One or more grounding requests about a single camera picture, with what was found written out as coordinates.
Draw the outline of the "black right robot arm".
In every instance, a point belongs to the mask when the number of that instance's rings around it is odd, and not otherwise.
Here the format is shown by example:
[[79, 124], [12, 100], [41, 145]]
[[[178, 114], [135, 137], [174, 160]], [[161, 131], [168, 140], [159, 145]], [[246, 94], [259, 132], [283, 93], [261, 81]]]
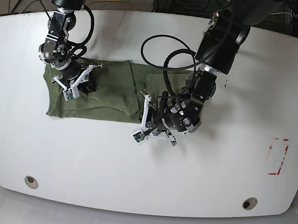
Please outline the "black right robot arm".
[[[86, 44], [94, 32], [95, 19], [86, 0], [51, 0], [57, 9], [48, 17], [48, 33], [45, 42], [39, 46], [39, 58], [49, 65], [58, 75], [52, 81], [62, 88], [66, 101], [79, 97], [79, 92], [89, 93], [96, 90], [91, 72], [102, 67], [83, 55], [87, 52]], [[90, 17], [90, 30], [85, 40], [75, 43], [69, 40], [69, 32], [76, 24], [75, 12], [84, 9]]]

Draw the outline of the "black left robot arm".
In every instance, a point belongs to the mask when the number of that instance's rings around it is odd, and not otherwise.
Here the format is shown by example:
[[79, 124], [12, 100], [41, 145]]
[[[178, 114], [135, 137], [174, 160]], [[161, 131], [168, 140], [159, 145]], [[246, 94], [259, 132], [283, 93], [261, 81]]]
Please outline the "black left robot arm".
[[[141, 128], [133, 134], [138, 144], [148, 139], [162, 139], [176, 145], [176, 130], [181, 134], [195, 132], [202, 123], [200, 113], [216, 91], [216, 74], [228, 74], [239, 47], [249, 35], [250, 28], [260, 23], [283, 4], [284, 0], [228, 0], [223, 8], [213, 13], [196, 52], [187, 45], [166, 58], [163, 78], [166, 90], [152, 104], [151, 95], [144, 96]], [[177, 55], [192, 56], [192, 73], [179, 92], [172, 89], [168, 72], [169, 62]]]

